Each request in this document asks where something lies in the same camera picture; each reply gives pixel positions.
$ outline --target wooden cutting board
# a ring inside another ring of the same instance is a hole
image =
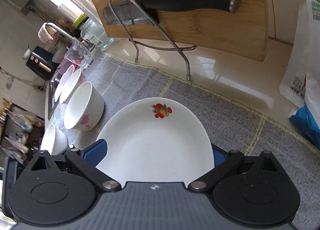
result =
[[[92,0],[109,37],[126,38],[121,26],[107,25],[103,8],[108,0]],[[242,0],[239,11],[231,14],[214,9],[189,12],[158,11],[160,25],[175,42],[215,48],[257,61],[266,56],[268,14],[266,0]],[[134,38],[165,40],[151,24],[127,26]]]

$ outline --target cutting board stand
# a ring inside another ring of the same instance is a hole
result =
[[[137,55],[136,58],[134,60],[135,63],[137,63],[139,61],[139,47],[138,45],[142,45],[145,47],[149,47],[152,49],[157,49],[157,50],[164,50],[164,51],[178,51],[178,53],[181,55],[181,57],[184,59],[184,61],[186,62],[186,66],[187,66],[187,80],[188,81],[192,81],[191,78],[191,72],[190,72],[190,63],[188,58],[186,57],[186,55],[183,53],[183,51],[190,51],[190,50],[194,50],[197,48],[197,46],[193,45],[192,47],[178,47],[177,44],[173,41],[173,39],[164,31],[164,29],[154,20],[154,18],[152,18],[147,12],[145,12],[145,10],[135,1],[135,0],[129,0],[131,1],[144,15],[146,18],[148,18],[148,20],[158,28],[158,30],[166,37],[166,39],[171,43],[171,45],[173,46],[173,48],[163,48],[163,47],[154,47],[139,41],[135,41],[131,34],[129,33],[129,31],[127,30],[126,26],[124,25],[123,21],[120,19],[118,13],[115,12],[113,6],[112,6],[112,0],[109,0],[109,7],[112,11],[112,13],[114,14],[114,16],[117,18],[118,22],[121,24],[121,26],[123,27],[125,33],[128,35],[129,40],[133,43],[133,45],[135,46],[135,48],[137,49]]]

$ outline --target gray cloth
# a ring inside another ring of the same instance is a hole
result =
[[[300,135],[219,93],[111,55],[100,54],[85,74],[103,95],[105,111],[94,129],[80,132],[64,128],[66,105],[61,105],[54,123],[67,135],[69,143],[83,149],[95,142],[108,120],[134,101],[148,97],[169,98],[190,109],[218,147],[251,156],[263,150],[271,151],[300,193],[301,204],[293,224],[300,230],[320,225],[320,151]]]

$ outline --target white bowl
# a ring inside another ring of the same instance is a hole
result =
[[[81,69],[76,70],[66,84],[63,87],[63,90],[60,95],[59,103],[68,103],[73,95],[73,93],[77,90],[77,88],[83,84],[87,78],[82,73]]]
[[[68,146],[66,135],[50,124],[44,132],[40,150],[47,150],[50,155],[57,155]]]
[[[189,183],[214,168],[207,132],[185,106],[166,98],[127,105],[101,130],[107,155],[97,169],[127,181]]]
[[[64,114],[66,129],[88,131],[101,119],[104,100],[91,82],[84,82],[71,97]]]
[[[63,90],[63,87],[65,86],[65,84],[67,83],[67,81],[69,80],[69,78],[71,77],[71,75],[73,74],[73,72],[75,71],[75,66],[71,65],[67,71],[62,75],[61,79],[60,79],[60,83],[57,86],[56,92],[54,93],[54,101],[57,102],[59,99],[59,96],[61,95],[61,92]]]

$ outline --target knife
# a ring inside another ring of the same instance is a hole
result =
[[[218,9],[236,13],[241,0],[135,0],[151,17],[159,23],[157,10],[167,12],[186,12],[195,9]],[[147,24],[150,21],[129,0],[112,4],[125,25]],[[103,9],[103,15],[108,25],[120,25],[110,7]]]

